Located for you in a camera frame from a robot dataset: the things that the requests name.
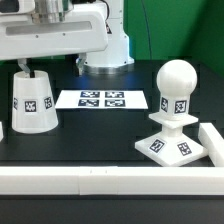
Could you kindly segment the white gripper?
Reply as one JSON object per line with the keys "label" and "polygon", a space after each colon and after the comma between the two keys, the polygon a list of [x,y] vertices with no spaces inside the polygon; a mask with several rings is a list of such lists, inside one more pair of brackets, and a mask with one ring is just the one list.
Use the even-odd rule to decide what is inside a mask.
{"label": "white gripper", "polygon": [[80,53],[76,66],[81,75],[86,53],[107,47],[105,17],[104,9],[74,9],[63,22],[34,24],[30,15],[1,15],[0,60],[18,59],[18,66],[34,78],[26,58]]}

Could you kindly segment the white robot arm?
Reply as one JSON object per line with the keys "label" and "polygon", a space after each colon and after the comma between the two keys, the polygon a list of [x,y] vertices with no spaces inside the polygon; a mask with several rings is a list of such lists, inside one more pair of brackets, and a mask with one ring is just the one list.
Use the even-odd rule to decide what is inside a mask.
{"label": "white robot arm", "polygon": [[124,0],[0,0],[0,61],[36,76],[31,58],[75,55],[77,73],[116,74],[134,60]]}

